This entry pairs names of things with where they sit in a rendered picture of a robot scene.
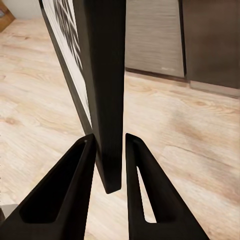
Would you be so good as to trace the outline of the poster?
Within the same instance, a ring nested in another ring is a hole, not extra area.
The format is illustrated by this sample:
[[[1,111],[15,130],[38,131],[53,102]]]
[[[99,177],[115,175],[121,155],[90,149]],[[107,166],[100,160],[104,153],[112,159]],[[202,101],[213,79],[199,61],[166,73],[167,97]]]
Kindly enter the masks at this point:
[[[38,0],[107,194],[122,189],[126,0]]]

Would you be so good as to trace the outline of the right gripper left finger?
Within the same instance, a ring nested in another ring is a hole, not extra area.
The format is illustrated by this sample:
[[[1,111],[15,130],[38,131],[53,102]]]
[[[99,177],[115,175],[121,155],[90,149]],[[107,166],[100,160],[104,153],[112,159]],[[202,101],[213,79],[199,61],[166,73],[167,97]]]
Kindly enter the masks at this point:
[[[84,240],[97,154],[78,139],[0,225],[0,240]]]

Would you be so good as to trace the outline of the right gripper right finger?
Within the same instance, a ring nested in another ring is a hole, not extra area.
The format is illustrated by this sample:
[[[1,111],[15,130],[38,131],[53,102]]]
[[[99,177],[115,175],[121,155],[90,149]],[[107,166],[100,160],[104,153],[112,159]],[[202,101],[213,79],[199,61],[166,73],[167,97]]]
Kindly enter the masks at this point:
[[[210,240],[145,142],[125,135],[129,240]],[[139,168],[156,223],[145,220]]]

